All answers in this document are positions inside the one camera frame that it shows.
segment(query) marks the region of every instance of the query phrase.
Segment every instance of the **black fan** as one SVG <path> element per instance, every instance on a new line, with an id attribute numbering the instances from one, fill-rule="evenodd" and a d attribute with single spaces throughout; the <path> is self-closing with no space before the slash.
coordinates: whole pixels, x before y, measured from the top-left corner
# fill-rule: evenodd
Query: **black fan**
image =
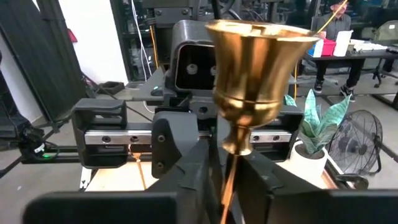
<path id="1" fill-rule="evenodd" d="M 370 112 L 348 113 L 329 144 L 330 157 L 345 174 L 374 175 L 381 170 L 379 157 L 382 126 Z M 371 172 L 374 164 L 376 171 Z"/>

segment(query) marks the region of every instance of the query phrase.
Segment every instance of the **pink object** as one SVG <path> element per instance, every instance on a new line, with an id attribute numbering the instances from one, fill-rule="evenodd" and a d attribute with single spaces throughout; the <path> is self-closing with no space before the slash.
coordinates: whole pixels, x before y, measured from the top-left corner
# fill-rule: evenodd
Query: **pink object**
<path id="1" fill-rule="evenodd" d="M 323 40 L 323 48 L 321 56 L 332 56 L 335 47 L 336 47 L 336 42 L 328 39 Z"/>

